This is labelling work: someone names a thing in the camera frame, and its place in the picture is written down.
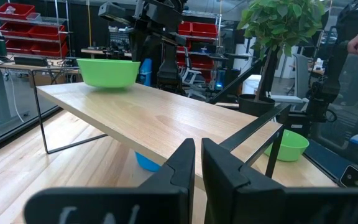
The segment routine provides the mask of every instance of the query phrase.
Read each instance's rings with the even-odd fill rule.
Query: green bowl
[[[95,87],[123,88],[133,85],[140,62],[107,59],[77,59],[84,82]]]
[[[309,141],[300,134],[284,130],[280,150],[277,159],[285,162],[297,161],[309,146]],[[265,154],[270,155],[272,144],[266,149]]]

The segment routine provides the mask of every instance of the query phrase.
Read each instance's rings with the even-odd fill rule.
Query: potted plant
[[[291,57],[292,46],[308,42],[307,38],[321,28],[323,14],[324,4],[319,0],[255,0],[243,10],[237,28],[245,27],[245,38],[256,37],[251,48],[259,50],[261,60],[267,51],[267,58],[256,95],[239,97],[241,112],[260,116],[274,107],[274,100],[261,97],[260,92],[272,52],[279,48],[277,57],[283,51]]]

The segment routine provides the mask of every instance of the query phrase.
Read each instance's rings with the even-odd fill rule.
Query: plant pot
[[[239,111],[259,117],[274,108],[275,101],[271,98],[262,96],[256,102],[254,99],[254,94],[239,95]]]

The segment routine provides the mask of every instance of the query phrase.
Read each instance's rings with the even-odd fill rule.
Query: blue bowl
[[[150,159],[140,155],[139,153],[135,152],[136,160],[139,165],[148,171],[156,172],[160,169],[160,165],[156,164],[155,162],[151,161]]]

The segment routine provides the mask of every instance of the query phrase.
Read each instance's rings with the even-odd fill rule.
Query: wooden floor
[[[63,111],[45,123],[48,147],[54,149],[102,134]],[[263,155],[253,167],[266,169]],[[152,175],[137,164],[134,152],[105,137],[46,155],[39,128],[0,149],[0,223],[24,223],[22,209],[39,190],[57,186],[135,187]],[[335,186],[305,158],[278,162],[273,178],[287,186]],[[206,194],[195,189],[193,223],[203,223]]]

